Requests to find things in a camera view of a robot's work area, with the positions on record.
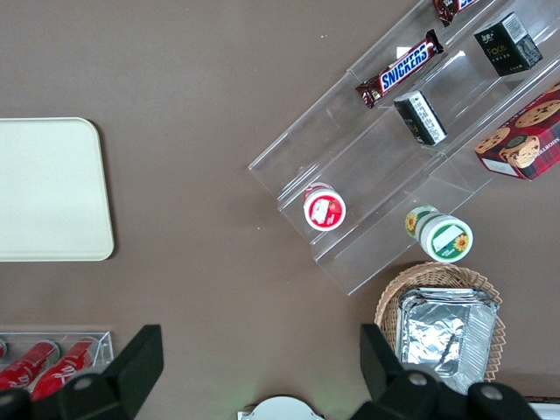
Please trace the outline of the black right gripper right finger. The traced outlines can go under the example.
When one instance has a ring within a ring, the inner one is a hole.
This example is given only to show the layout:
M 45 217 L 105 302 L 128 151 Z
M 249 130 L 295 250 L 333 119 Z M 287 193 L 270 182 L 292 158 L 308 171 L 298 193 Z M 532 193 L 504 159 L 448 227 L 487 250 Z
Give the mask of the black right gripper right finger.
M 431 374 L 405 368 L 376 324 L 360 326 L 360 371 L 370 400 L 352 419 L 537 419 L 515 389 L 478 382 L 462 395 Z

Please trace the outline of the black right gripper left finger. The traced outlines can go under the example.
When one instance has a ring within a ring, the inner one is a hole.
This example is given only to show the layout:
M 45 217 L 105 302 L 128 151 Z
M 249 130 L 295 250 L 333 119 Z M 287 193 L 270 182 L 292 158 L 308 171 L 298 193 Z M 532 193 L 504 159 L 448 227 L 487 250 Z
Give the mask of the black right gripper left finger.
M 46 398 L 1 393 L 2 419 L 134 419 L 164 370 L 160 325 L 144 325 L 101 373 L 79 375 Z

